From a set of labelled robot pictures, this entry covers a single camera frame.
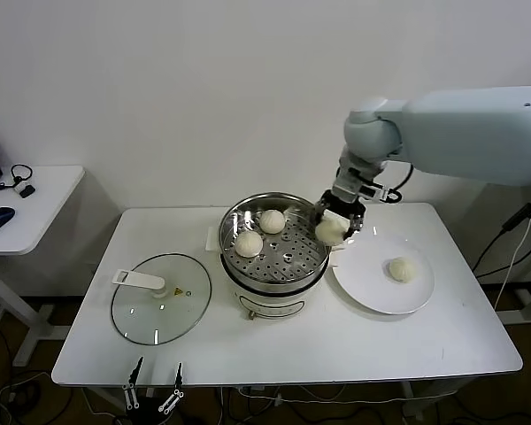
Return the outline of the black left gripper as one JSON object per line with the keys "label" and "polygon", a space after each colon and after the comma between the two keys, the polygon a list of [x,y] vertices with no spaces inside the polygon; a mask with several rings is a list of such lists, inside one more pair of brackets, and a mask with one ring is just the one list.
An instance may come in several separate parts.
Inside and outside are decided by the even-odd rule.
{"label": "black left gripper", "polygon": [[169,414],[184,397],[182,391],[182,363],[179,362],[173,385],[173,393],[163,402],[159,398],[137,398],[136,383],[142,367],[142,358],[139,358],[135,368],[122,386],[126,401],[127,418],[130,421],[167,421]]}

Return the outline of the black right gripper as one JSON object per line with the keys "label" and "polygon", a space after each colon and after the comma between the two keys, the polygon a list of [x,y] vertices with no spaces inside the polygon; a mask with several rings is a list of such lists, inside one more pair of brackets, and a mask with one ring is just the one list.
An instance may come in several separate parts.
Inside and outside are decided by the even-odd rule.
{"label": "black right gripper", "polygon": [[359,200],[355,200],[352,203],[344,202],[335,196],[331,190],[326,190],[319,202],[314,206],[313,218],[315,225],[319,225],[322,222],[325,211],[330,211],[343,218],[350,218],[349,226],[342,235],[344,241],[358,233],[364,225],[366,207]]}

